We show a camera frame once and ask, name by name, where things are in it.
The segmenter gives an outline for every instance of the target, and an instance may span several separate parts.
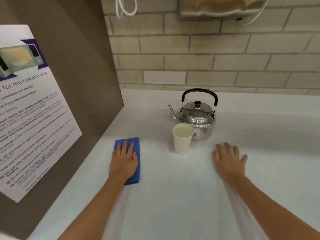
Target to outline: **forearm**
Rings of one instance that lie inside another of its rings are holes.
[[[101,240],[110,212],[124,183],[121,177],[110,176],[58,240]]]
[[[319,240],[320,233],[259,190],[247,177],[230,185],[249,208],[270,240]]]

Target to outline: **silver kettle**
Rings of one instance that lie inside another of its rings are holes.
[[[209,105],[201,103],[200,101],[187,103],[183,106],[185,96],[190,92],[205,92],[211,94],[214,97],[214,111],[212,111],[212,108]],[[207,89],[192,88],[183,93],[181,101],[182,105],[177,115],[175,115],[172,106],[170,104],[168,105],[176,123],[191,125],[194,128],[194,134],[192,137],[194,141],[202,141],[209,138],[212,135],[214,123],[216,121],[215,107],[218,104],[218,96]]]

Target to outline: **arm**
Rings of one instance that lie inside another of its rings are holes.
[[[68,226],[58,240],[101,240],[110,212],[125,182],[137,169],[138,156],[134,143],[127,150],[127,142],[112,153],[110,177],[92,201]]]
[[[259,190],[246,176],[244,155],[238,147],[225,143],[227,151],[217,144],[213,161],[217,173],[233,188],[249,208],[270,240],[319,240],[320,233]]]

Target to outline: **cup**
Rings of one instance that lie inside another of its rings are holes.
[[[186,155],[189,151],[191,139],[194,133],[189,124],[177,124],[172,129],[174,137],[174,150],[179,155]]]

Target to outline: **kettle spout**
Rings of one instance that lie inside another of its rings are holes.
[[[171,104],[168,104],[168,107],[170,109],[171,115],[173,116],[174,119],[177,119],[177,116],[174,115],[174,109],[172,108]]]

